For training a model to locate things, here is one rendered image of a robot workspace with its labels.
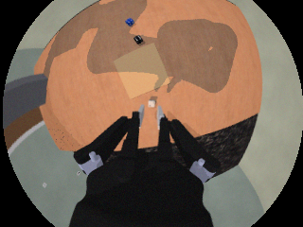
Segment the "white die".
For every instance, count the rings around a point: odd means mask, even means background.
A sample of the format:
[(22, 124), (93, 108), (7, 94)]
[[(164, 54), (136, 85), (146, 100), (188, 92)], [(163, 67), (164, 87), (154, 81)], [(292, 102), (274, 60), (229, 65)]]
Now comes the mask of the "white die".
[(149, 99), (149, 106), (148, 107), (154, 107), (154, 103), (155, 103), (155, 100)]

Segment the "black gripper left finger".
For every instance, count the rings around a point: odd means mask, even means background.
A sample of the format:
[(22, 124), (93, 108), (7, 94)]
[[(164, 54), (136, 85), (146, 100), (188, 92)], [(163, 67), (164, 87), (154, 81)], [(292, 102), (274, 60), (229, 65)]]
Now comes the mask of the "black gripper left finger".
[(73, 156), (83, 173), (89, 175), (102, 166), (127, 133), (116, 161), (115, 173), (121, 183), (132, 182), (135, 176), (136, 150), (143, 117), (144, 105), (141, 104), (138, 112), (132, 112), (132, 118), (121, 116), (92, 143), (77, 150)]

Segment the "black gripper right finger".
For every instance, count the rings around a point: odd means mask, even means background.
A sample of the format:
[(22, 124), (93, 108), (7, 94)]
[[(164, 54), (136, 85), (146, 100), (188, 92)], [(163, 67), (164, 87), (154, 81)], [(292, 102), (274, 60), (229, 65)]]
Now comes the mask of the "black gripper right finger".
[(157, 125), (159, 131), (159, 144), (155, 180), (162, 186), (170, 185), (176, 175), (173, 160), (172, 143), (169, 134), (179, 149), (189, 171), (197, 176), (202, 183), (206, 183), (220, 168), (221, 163), (206, 152), (184, 125), (177, 119), (168, 121), (162, 111), (157, 107)]

